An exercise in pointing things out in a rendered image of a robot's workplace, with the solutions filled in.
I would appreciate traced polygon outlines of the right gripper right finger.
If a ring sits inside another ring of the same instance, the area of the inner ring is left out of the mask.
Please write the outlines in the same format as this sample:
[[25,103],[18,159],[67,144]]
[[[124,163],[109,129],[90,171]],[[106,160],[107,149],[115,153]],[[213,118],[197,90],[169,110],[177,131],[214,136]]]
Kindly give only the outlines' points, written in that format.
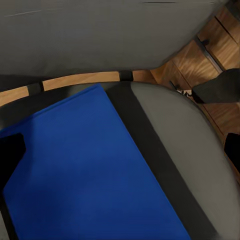
[[229,133],[227,135],[224,152],[229,157],[230,161],[234,164],[240,173],[240,135]]

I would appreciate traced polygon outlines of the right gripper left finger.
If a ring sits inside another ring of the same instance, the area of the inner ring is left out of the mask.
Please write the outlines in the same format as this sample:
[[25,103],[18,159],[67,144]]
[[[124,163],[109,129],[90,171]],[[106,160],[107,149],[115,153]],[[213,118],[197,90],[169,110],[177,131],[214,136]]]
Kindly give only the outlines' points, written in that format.
[[0,138],[0,193],[25,152],[25,141],[21,133]]

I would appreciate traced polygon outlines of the folder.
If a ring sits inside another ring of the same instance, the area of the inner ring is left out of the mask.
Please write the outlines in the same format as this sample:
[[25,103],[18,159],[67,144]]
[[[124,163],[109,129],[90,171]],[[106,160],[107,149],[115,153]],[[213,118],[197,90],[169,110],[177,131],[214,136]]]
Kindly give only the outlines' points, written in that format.
[[191,240],[100,82],[4,128],[26,152],[0,193],[9,240]]

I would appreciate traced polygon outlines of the swivel chair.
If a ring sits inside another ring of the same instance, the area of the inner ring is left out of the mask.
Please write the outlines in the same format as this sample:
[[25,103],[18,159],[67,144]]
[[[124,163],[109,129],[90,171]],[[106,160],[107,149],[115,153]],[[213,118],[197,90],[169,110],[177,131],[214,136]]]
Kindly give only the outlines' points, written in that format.
[[[240,187],[197,104],[240,102],[240,68],[191,90],[134,80],[189,45],[229,0],[0,0],[0,131],[96,83],[43,82],[119,72],[99,82],[191,240],[240,240]],[[196,104],[196,103],[197,104]],[[0,213],[0,240],[10,240]]]

